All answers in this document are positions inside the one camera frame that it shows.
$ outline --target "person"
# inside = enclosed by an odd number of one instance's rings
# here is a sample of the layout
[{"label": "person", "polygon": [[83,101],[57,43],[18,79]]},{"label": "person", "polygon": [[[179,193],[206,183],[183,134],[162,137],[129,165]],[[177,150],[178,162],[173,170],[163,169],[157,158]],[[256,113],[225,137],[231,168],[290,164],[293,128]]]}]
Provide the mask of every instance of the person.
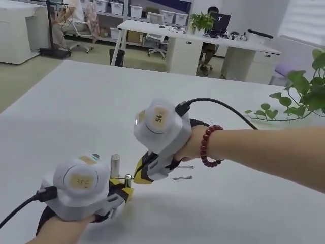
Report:
[{"label": "person", "polygon": [[[63,0],[63,3],[68,4],[55,19],[52,19],[52,34],[54,48],[67,48],[64,33],[74,31],[72,24],[74,22],[85,22],[84,14],[80,0]],[[85,28],[84,24],[75,23],[77,31],[82,31]]]},{"label": "person", "polygon": [[[212,12],[219,13],[219,9],[216,6],[211,6],[208,8],[208,14],[210,14]],[[200,66],[200,70],[202,71],[202,73],[204,75],[207,76],[209,74],[208,64],[211,61],[211,59],[213,58],[213,55],[216,53],[216,45],[211,44],[211,43],[206,43],[206,42],[203,43],[200,61],[202,60],[204,53],[205,53],[205,59]]]},{"label": "person", "polygon": [[[197,125],[175,160],[201,158],[201,143],[207,126]],[[249,168],[288,179],[325,193],[325,126],[290,130],[214,131],[207,144],[207,156],[228,159]],[[28,244],[76,244],[94,217],[78,222],[48,220],[39,235]]]}]

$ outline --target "white desk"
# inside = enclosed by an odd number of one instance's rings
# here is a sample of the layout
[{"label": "white desk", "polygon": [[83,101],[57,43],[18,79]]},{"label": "white desk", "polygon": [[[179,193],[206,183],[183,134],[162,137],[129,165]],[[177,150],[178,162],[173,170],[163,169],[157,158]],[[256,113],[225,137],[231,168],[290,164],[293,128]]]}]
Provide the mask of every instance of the white desk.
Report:
[{"label": "white desk", "polygon": [[0,62],[21,64],[49,47],[46,6],[0,0]]},{"label": "white desk", "polygon": [[[64,74],[66,79],[58,79]],[[133,136],[135,114],[156,97],[175,104],[218,98],[239,111],[258,108],[280,87],[64,61],[0,115],[0,219],[35,193],[42,176],[70,157],[121,155],[132,173],[146,149]],[[225,129],[248,126],[212,103],[193,104],[190,117]],[[91,224],[80,243],[323,243],[325,195],[224,161],[152,185],[136,185],[115,223]],[[32,203],[0,231],[0,243],[26,243],[44,204]]]},{"label": "white desk", "polygon": [[280,57],[279,51],[262,44],[177,33],[171,31],[170,27],[159,28],[159,25],[146,22],[127,20],[118,28],[121,31],[115,46],[113,64],[121,43],[125,50],[127,31],[170,37],[166,58],[170,73],[195,75],[204,42],[229,47],[221,71],[222,76],[229,80],[269,84]]}]

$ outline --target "red bead bracelet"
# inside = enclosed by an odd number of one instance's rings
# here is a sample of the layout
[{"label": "red bead bracelet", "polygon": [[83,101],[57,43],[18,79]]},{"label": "red bead bracelet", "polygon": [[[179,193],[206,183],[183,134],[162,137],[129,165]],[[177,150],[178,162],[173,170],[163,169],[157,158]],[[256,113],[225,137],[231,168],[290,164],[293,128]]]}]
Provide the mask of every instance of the red bead bracelet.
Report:
[{"label": "red bead bracelet", "polygon": [[221,164],[222,160],[216,160],[214,162],[209,162],[209,160],[207,159],[207,148],[208,148],[208,142],[209,142],[209,138],[212,134],[212,132],[214,131],[222,131],[223,128],[221,126],[217,126],[217,125],[213,125],[210,126],[206,131],[205,134],[203,136],[203,140],[201,141],[201,159],[202,159],[202,163],[209,167],[209,168],[213,168],[218,166],[219,164]]}]

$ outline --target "metal cylinder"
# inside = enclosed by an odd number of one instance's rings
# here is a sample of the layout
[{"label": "metal cylinder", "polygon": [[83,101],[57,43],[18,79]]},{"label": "metal cylinder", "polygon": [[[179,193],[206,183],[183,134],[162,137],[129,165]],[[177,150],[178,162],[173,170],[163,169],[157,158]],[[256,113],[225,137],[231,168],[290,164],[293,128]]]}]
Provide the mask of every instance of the metal cylinder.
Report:
[{"label": "metal cylinder", "polygon": [[125,176],[125,181],[124,181],[124,187],[131,187],[131,184],[132,184],[132,175],[130,174],[127,174]]},{"label": "metal cylinder", "polygon": [[110,178],[115,179],[120,177],[120,155],[113,154],[111,156],[111,174]]}]

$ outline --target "sticker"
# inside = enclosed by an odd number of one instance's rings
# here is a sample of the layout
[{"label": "sticker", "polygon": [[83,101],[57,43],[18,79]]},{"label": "sticker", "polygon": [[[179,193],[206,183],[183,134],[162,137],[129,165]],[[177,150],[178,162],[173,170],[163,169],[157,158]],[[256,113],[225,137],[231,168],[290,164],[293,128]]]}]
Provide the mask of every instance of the sticker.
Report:
[{"label": "sticker", "polygon": [[88,156],[81,156],[79,159],[89,165],[93,165],[93,164],[97,163],[96,160],[94,160],[94,159],[96,159],[95,157],[90,158]]},{"label": "sticker", "polygon": [[76,189],[92,188],[94,177],[81,174],[72,174],[69,180],[69,186]]},{"label": "sticker", "polygon": [[165,126],[166,119],[168,117],[168,111],[162,107],[156,108],[155,117],[153,118],[153,125],[162,129]]},{"label": "sticker", "polygon": [[138,123],[141,123],[146,118],[146,110],[143,110],[138,114]]}]

